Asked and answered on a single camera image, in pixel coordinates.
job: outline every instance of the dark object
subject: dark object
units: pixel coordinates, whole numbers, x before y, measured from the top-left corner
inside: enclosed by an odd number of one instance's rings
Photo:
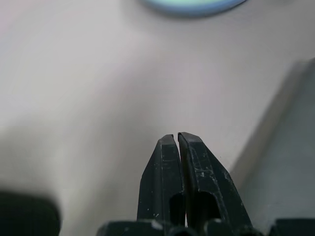
[[[49,200],[0,192],[1,236],[57,236],[60,227],[58,210]]]
[[[142,175],[137,221],[109,222],[97,236],[262,236],[202,140],[179,133],[178,141],[180,156],[172,135],[158,141]],[[269,234],[302,235],[315,235],[315,220],[278,220]]]

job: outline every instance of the gray wall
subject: gray wall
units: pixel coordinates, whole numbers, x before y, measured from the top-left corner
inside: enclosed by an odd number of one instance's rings
[[[315,68],[310,69],[257,167],[240,189],[255,227],[315,218]]]

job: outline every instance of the blurry round object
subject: blurry round object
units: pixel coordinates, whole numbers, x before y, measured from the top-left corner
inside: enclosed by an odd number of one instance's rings
[[[246,0],[142,0],[157,10],[184,16],[206,16],[231,9]]]

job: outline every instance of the white surface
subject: white surface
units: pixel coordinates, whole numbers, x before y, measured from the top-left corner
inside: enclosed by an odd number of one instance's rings
[[[136,216],[167,133],[229,170],[294,61],[315,54],[313,0],[249,0],[172,19],[135,0],[0,2],[0,184],[55,196],[63,236]]]

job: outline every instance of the black object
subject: black object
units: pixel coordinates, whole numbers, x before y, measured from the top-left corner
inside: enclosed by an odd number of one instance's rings
[[[202,140],[179,133],[178,141],[180,156],[173,135],[158,141],[141,178],[137,221],[109,222],[97,236],[262,236]],[[269,234],[302,235],[315,235],[315,220],[278,220]]]
[[[59,212],[51,201],[0,192],[1,236],[57,236],[60,227]]]

